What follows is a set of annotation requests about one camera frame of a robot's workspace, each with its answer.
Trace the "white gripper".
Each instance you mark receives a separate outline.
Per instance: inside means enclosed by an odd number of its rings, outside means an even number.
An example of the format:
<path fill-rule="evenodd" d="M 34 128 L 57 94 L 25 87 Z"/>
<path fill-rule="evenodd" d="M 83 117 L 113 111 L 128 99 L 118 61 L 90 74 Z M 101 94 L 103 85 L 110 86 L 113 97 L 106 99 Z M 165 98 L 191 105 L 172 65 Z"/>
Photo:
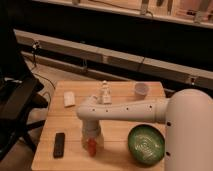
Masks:
<path fill-rule="evenodd" d="M 81 143 L 82 147 L 88 149 L 88 137 L 95 138 L 96 145 L 98 149 L 104 148 L 104 136 L 101 134 L 101 127 L 98 121 L 82 121 L 82 138 Z"/>

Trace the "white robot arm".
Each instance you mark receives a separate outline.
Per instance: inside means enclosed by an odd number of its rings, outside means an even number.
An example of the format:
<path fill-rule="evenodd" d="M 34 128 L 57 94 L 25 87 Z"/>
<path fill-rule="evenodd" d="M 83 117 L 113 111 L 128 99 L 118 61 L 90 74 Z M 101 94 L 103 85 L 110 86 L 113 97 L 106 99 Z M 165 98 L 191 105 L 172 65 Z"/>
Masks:
<path fill-rule="evenodd" d="M 170 98 L 103 105 L 95 96 L 77 108 L 82 133 L 100 134 L 101 120 L 165 125 L 164 171 L 213 171 L 213 98 L 184 89 Z"/>

